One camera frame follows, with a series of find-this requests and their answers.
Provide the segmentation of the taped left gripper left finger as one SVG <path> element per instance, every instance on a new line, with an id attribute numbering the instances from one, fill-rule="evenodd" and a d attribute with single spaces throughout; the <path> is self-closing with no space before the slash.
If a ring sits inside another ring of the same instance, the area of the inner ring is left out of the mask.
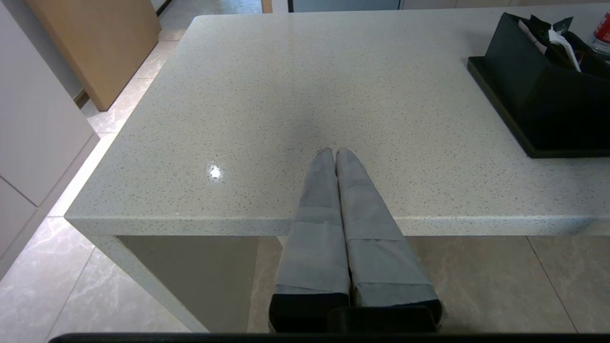
<path id="1" fill-rule="evenodd" d="M 268 310 L 273 332 L 326 332 L 349 306 L 349 267 L 333 151 L 316 152 L 283 245 Z"/>

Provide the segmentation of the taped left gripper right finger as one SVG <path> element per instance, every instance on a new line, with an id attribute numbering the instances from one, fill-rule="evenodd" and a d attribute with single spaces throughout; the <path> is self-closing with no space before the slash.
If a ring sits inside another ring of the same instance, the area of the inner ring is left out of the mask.
<path id="1" fill-rule="evenodd" d="M 336 173 L 352 294 L 366 328 L 438 330 L 442 302 L 363 163 L 341 148 Z"/>

